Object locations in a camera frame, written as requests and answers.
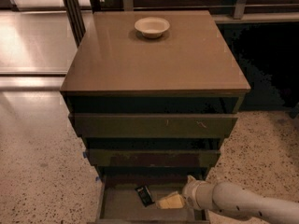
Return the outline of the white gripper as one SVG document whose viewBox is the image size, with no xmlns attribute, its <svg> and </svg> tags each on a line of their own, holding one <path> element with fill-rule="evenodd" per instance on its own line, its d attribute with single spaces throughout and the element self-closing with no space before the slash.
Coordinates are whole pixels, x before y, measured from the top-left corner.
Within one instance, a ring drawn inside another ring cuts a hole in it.
<svg viewBox="0 0 299 224">
<path fill-rule="evenodd" d="M 180 209 L 184 207 L 186 202 L 189 207 L 195 210 L 212 210 L 213 189 L 212 184 L 188 175 L 187 184 L 183 187 L 182 195 L 177 191 L 172 192 L 158 200 L 156 205 L 160 209 Z"/>
</svg>

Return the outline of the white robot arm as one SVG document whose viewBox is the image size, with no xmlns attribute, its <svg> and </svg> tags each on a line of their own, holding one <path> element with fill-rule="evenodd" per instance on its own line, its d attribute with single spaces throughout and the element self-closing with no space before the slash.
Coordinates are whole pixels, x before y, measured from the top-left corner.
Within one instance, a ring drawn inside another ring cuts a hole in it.
<svg viewBox="0 0 299 224">
<path fill-rule="evenodd" d="M 299 224 L 299 203 L 264 197 L 231 182 L 211 184 L 189 175 L 182 192 L 156 202 L 160 209 L 209 210 L 233 219 L 256 217 L 269 224 Z"/>
</svg>

